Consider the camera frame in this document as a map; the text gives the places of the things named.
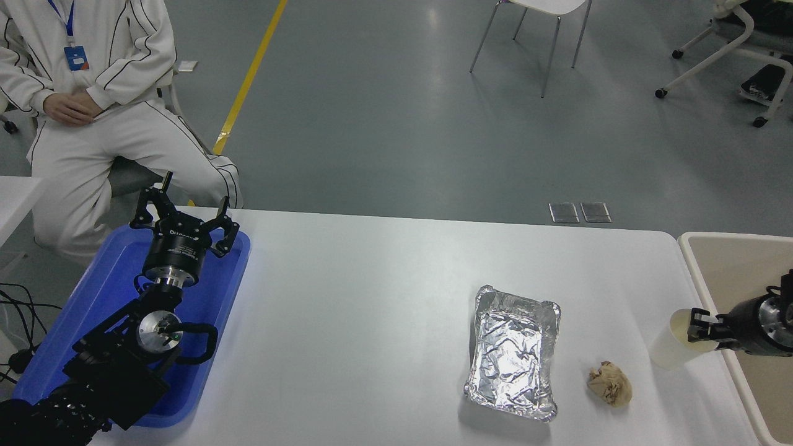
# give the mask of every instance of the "epoxy floor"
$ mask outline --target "epoxy floor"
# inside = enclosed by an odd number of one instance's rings
[[[278,1],[167,5],[180,59],[200,61],[182,108],[211,143]],[[708,2],[593,0],[571,69],[582,6],[544,98],[551,16],[530,11],[513,41],[521,8],[501,6],[468,72],[493,5],[289,0],[224,149],[246,207],[550,225],[549,202],[606,202],[613,223],[581,226],[793,236],[793,112],[755,129],[763,107],[736,95],[760,66],[727,56],[653,95],[720,46],[670,57]],[[29,133],[0,144],[0,175],[29,174]],[[80,268],[30,239],[28,219],[3,247],[30,254],[10,280],[65,301]]]

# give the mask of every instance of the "black handle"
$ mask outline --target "black handle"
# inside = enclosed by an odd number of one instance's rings
[[[217,328],[212,324],[196,324],[193,322],[182,322],[179,324],[168,325],[164,333],[185,332],[185,333],[206,333],[206,349],[200,356],[179,356],[176,358],[177,364],[197,365],[203,363],[215,354],[217,347]]]

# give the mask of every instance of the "paper cup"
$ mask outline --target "paper cup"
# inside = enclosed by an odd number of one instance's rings
[[[718,346],[713,340],[688,342],[690,318],[691,309],[681,309],[672,313],[669,323],[664,325],[650,344],[649,357],[658,367],[675,370],[705,352],[712,352]]]

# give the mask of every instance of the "white table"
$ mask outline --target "white table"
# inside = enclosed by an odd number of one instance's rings
[[[44,193],[41,178],[0,176],[0,246]]]
[[[672,311],[699,304],[667,234],[233,215],[251,258],[196,410],[172,428],[115,428],[92,444],[757,444],[721,355],[679,371],[649,361]],[[561,306],[550,424],[462,397],[485,284]],[[626,408],[586,387],[606,359],[632,380]]]

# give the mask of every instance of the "chair wheel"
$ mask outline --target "chair wheel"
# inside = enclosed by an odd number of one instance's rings
[[[4,122],[2,127],[11,135],[15,134],[16,132],[19,132],[19,128],[17,127],[17,125],[11,121]]]

